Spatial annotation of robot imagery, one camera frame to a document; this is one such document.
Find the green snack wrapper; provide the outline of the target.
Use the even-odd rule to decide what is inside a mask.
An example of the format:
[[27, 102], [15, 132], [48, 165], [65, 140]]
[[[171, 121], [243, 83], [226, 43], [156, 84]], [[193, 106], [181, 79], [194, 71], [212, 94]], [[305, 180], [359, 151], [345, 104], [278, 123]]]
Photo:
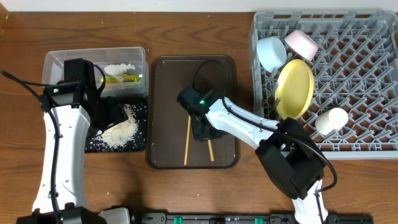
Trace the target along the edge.
[[131, 83], [131, 82], [139, 82], [142, 78], [142, 74], [140, 75], [119, 75], [115, 77], [101, 77], [100, 83], [105, 82], [106, 84], [114, 84], [114, 83]]

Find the white napkin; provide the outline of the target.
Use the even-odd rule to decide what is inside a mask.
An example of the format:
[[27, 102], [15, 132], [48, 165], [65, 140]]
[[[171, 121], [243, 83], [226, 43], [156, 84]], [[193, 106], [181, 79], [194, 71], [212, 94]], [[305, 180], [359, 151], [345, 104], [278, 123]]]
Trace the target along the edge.
[[108, 65], [104, 68], [106, 74], [116, 77], [125, 74], [128, 70], [135, 70], [135, 66], [132, 64], [121, 63], [119, 65]]

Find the yellow plate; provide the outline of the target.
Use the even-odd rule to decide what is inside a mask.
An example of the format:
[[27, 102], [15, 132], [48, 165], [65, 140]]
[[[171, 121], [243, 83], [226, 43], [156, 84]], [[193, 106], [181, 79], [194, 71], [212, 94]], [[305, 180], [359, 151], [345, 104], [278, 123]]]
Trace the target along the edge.
[[314, 92], [314, 77], [310, 67], [294, 59], [282, 69], [275, 91], [279, 100], [276, 110], [282, 119], [297, 119], [308, 109]]

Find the light blue bowl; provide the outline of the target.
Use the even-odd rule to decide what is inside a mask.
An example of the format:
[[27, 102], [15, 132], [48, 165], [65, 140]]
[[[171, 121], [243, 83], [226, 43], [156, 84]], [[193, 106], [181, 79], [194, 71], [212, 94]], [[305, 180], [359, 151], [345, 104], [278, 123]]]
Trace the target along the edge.
[[277, 37], [260, 39], [256, 45], [257, 56], [267, 72], [273, 72], [287, 61], [287, 52], [283, 43]]

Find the white cup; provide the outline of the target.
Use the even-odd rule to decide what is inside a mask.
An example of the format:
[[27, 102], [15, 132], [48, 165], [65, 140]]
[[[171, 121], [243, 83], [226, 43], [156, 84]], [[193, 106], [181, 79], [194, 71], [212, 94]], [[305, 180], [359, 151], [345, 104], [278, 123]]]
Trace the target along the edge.
[[348, 113], [343, 108], [333, 108], [318, 116], [315, 127], [320, 134], [326, 136], [332, 131], [340, 130], [348, 119]]

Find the pink bowl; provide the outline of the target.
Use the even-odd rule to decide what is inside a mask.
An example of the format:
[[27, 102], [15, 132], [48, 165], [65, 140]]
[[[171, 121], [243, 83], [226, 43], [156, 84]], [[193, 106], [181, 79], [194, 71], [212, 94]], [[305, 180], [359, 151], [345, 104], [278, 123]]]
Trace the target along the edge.
[[309, 61], [313, 60], [318, 51], [317, 43], [301, 30], [293, 31], [284, 40], [289, 47]]

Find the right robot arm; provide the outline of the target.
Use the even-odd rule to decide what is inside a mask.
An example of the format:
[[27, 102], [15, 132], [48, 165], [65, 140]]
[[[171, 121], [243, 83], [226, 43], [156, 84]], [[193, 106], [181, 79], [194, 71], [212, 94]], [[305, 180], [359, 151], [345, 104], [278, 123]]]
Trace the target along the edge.
[[272, 183], [292, 199], [297, 222], [326, 222], [322, 179], [331, 164], [296, 120], [264, 119], [227, 97], [199, 95], [179, 102], [200, 127], [197, 139], [228, 133], [254, 148]]

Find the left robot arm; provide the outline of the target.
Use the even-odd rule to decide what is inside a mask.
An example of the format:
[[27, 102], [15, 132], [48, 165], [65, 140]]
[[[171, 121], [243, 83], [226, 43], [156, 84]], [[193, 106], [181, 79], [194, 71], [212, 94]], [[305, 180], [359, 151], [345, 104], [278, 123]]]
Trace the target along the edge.
[[85, 142], [90, 115], [84, 97], [95, 100], [97, 91], [76, 83], [46, 86], [40, 97], [46, 128], [40, 187], [32, 214], [18, 223], [130, 223], [126, 207], [100, 213], [87, 208], [84, 186]]

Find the grey dishwasher rack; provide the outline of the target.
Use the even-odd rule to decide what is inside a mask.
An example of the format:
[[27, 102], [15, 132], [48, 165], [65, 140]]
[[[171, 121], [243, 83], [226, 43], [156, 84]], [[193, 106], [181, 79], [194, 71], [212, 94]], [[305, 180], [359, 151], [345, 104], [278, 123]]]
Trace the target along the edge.
[[[256, 53], [265, 37], [301, 30], [318, 45], [308, 61], [314, 93], [300, 117], [329, 159], [397, 158], [397, 14], [392, 11], [257, 12], [249, 31], [254, 112], [281, 120], [274, 94], [280, 71], [265, 71]], [[343, 108], [348, 122], [326, 136], [315, 120]]]

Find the dark brown serving tray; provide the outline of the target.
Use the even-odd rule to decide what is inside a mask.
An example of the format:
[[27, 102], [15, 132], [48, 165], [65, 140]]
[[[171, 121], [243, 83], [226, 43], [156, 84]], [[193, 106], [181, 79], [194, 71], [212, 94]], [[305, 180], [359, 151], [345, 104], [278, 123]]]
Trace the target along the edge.
[[226, 55], [161, 56], [150, 68], [150, 148], [147, 161], [156, 169], [228, 169], [239, 161], [239, 141], [227, 134], [212, 140], [215, 161], [210, 161], [207, 141], [194, 140], [190, 130], [187, 165], [184, 162], [188, 113], [177, 103], [177, 95], [194, 84], [200, 91], [221, 91], [235, 100], [236, 66]]

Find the clear plastic bin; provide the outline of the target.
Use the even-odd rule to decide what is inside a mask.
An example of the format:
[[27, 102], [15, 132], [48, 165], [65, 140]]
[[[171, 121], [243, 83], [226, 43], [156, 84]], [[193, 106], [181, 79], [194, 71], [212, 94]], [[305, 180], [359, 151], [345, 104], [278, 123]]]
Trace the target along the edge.
[[83, 58], [98, 65], [101, 70], [94, 69], [96, 85], [101, 86], [102, 73], [106, 77], [104, 68], [108, 65], [119, 65], [121, 63], [132, 64], [135, 70], [128, 70], [126, 75], [140, 75], [139, 82], [105, 84], [101, 93], [102, 97], [140, 96], [145, 97], [149, 88], [149, 69], [146, 62], [146, 53], [142, 47], [115, 47], [99, 49], [59, 50], [48, 52], [45, 56], [44, 70], [42, 74], [43, 84], [56, 84], [64, 79], [64, 61]]

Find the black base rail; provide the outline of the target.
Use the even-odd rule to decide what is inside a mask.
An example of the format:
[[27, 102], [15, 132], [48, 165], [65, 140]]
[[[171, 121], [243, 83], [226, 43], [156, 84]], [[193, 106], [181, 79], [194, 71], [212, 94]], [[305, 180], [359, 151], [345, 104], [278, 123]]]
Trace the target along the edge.
[[293, 214], [270, 215], [198, 215], [145, 213], [135, 218], [127, 207], [113, 207], [100, 215], [108, 223], [145, 223], [145, 224], [294, 224]]

